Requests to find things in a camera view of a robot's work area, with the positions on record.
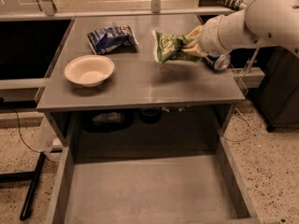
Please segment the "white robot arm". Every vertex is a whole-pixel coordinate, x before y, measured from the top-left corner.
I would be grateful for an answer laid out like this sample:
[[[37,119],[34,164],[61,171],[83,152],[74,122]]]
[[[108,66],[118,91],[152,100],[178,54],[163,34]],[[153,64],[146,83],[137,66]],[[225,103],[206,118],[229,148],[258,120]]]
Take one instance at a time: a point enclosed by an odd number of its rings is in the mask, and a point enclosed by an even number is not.
[[[249,0],[245,8],[194,28],[188,38],[191,42],[182,50],[198,57],[272,46],[299,57],[299,1]]]

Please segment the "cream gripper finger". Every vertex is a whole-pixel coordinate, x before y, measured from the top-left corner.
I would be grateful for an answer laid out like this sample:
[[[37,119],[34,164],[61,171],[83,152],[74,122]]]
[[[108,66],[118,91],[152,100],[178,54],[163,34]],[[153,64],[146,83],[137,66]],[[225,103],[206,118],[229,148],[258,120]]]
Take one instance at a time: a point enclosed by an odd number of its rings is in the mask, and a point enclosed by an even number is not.
[[[195,46],[184,46],[182,49],[181,49],[183,52],[191,55],[191,56],[196,56],[196,57],[206,57],[207,56],[207,53],[202,50],[202,48],[196,44]]]
[[[202,33],[202,25],[198,25],[197,27],[195,27],[192,31],[190,31],[186,37],[190,40],[195,40],[198,41],[200,38],[200,35]]]

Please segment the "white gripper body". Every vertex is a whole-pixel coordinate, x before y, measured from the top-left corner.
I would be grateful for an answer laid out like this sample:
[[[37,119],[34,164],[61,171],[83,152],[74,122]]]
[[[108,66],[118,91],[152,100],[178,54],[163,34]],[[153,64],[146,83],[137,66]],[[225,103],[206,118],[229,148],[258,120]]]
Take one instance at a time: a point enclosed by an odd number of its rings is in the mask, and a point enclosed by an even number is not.
[[[254,49],[258,38],[245,24],[245,11],[219,15],[208,20],[197,38],[198,45],[209,56],[217,57],[234,49]]]

